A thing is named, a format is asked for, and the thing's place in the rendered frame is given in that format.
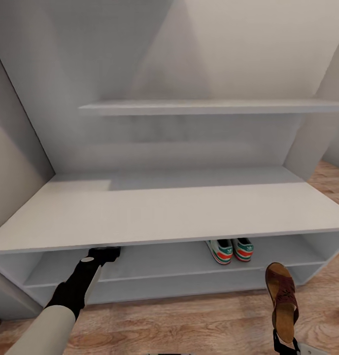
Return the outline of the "sandal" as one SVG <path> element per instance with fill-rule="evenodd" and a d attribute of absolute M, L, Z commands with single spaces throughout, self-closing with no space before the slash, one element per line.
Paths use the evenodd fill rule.
<path fill-rule="evenodd" d="M 278 262 L 273 262 L 267 267 L 265 278 L 273 304 L 273 328 L 281 340 L 292 343 L 294 325 L 299 318 L 293 278 Z"/>

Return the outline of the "gym shoe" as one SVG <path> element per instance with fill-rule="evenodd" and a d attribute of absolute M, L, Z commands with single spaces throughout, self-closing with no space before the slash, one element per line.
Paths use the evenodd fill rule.
<path fill-rule="evenodd" d="M 214 257 L 221 265 L 227 265 L 231 262 L 234 252 L 231 239 L 215 239 L 205 241 Z"/>
<path fill-rule="evenodd" d="M 253 244 L 249 238 L 231 238 L 234 256 L 242 262 L 249 262 L 253 253 Z"/>

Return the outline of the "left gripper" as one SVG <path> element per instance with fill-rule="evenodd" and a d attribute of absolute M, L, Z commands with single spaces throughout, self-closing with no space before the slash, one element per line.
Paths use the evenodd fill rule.
<path fill-rule="evenodd" d="M 98 249 L 98 248 L 91 248 L 89 250 L 90 255 L 94 254 L 101 254 L 104 257 L 104 264 L 106 262 L 114 262 L 117 257 L 120 256 L 120 248 L 116 247 L 111 247 L 111 248 L 103 248 L 103 249 Z"/>

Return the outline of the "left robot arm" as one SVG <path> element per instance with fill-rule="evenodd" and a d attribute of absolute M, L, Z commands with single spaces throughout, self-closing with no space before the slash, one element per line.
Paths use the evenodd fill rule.
<path fill-rule="evenodd" d="M 4 355 L 63 355 L 80 309 L 94 289 L 101 268 L 120 256 L 120 248 L 91 248 L 73 274 L 56 288 L 52 300 Z"/>

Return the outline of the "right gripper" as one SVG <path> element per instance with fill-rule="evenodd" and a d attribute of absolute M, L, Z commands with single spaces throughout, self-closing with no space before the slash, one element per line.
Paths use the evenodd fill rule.
<path fill-rule="evenodd" d="M 296 350 L 289 348 L 288 346 L 280 343 L 276 330 L 273 330 L 273 341 L 274 341 L 274 350 L 280 353 L 280 355 L 297 355 Z M 295 338 L 293 339 L 293 345 L 295 349 L 300 351 L 298 342 Z"/>

